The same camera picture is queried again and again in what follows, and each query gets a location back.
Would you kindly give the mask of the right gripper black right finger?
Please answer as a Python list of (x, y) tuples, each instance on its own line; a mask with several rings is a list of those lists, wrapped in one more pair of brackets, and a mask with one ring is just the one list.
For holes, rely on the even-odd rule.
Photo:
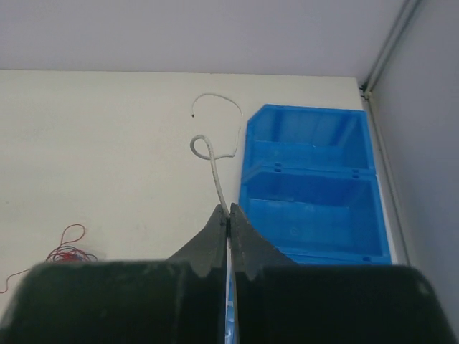
[(434, 289), (404, 265), (297, 264), (236, 204), (229, 240), (237, 343), (456, 343)]

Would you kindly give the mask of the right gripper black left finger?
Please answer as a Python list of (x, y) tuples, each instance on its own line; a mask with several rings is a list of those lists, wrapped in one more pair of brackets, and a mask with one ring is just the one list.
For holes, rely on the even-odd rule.
[(3, 343), (223, 343), (227, 219), (165, 260), (43, 263), (1, 319)]

